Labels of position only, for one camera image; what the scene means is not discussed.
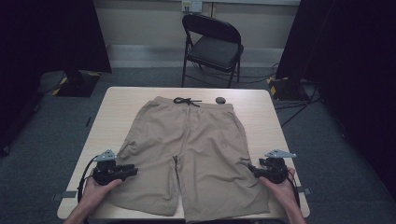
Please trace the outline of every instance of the monitor stand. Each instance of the monitor stand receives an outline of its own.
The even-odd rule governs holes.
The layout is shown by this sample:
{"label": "monitor stand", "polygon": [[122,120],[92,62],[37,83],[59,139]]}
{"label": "monitor stand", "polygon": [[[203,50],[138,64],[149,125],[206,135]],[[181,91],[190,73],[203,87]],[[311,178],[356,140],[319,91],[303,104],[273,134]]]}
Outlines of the monitor stand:
{"label": "monitor stand", "polygon": [[61,85],[56,96],[91,97],[100,76],[81,73],[78,70],[64,70],[67,80]]}
{"label": "monitor stand", "polygon": [[300,81],[291,79],[267,79],[270,92],[274,100],[279,101],[308,101],[309,97]]}

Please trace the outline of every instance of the chair backrest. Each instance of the chair backrest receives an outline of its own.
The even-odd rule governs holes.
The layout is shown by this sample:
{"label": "chair backrest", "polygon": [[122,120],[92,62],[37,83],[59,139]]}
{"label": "chair backrest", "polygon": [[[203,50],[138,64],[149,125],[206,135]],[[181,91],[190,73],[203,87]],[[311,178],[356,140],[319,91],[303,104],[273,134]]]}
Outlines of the chair backrest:
{"label": "chair backrest", "polygon": [[228,22],[195,14],[185,15],[182,22],[188,37],[190,37],[190,32],[194,32],[199,35],[241,44],[241,35]]}

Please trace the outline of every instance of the white table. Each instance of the white table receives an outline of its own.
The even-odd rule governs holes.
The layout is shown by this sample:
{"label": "white table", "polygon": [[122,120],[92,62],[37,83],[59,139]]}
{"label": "white table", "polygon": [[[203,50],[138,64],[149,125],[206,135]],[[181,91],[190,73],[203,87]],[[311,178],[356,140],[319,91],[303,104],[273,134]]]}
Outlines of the white table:
{"label": "white table", "polygon": [[[289,151],[285,137],[277,119],[271,97],[263,90],[235,89],[189,89],[189,88],[137,88],[112,87],[99,108],[92,125],[87,142],[82,149],[76,169],[66,191],[75,191],[82,173],[90,159],[111,148],[116,154],[129,132],[134,117],[139,109],[156,96],[174,99],[176,97],[202,100],[203,103],[215,104],[219,96],[233,104],[236,116],[245,127],[247,145],[253,165],[259,165],[259,158],[273,149]],[[287,166],[294,168],[291,159],[285,159]],[[300,186],[298,175],[295,175],[297,186]],[[301,209],[304,217],[309,216],[309,207],[305,196],[300,193]],[[58,210],[58,217],[65,219],[77,205],[76,198],[64,198]],[[284,218],[286,213],[271,195],[270,213],[249,215],[239,218]],[[178,208],[172,217],[156,216],[144,212],[127,210],[103,202],[92,214],[99,219],[183,219],[183,207],[179,197]]]}

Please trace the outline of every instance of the chair seat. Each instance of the chair seat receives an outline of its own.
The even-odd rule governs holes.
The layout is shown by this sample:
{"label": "chair seat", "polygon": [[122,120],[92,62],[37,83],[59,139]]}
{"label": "chair seat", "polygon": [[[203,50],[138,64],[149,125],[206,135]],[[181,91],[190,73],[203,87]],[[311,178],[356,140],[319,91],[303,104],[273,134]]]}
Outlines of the chair seat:
{"label": "chair seat", "polygon": [[223,72],[230,72],[243,50],[242,45],[238,52],[238,44],[202,36],[188,52],[187,59],[195,63],[214,66]]}

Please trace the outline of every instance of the beige shorts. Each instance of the beige shorts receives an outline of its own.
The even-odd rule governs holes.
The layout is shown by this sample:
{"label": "beige shorts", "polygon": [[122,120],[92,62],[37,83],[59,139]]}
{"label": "beige shorts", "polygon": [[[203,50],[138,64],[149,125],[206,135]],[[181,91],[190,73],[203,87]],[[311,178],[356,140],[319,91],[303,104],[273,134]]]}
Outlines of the beige shorts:
{"label": "beige shorts", "polygon": [[196,104],[156,97],[140,109],[117,157],[139,171],[110,192],[111,203],[172,216],[180,193],[186,222],[269,211],[233,106]]}

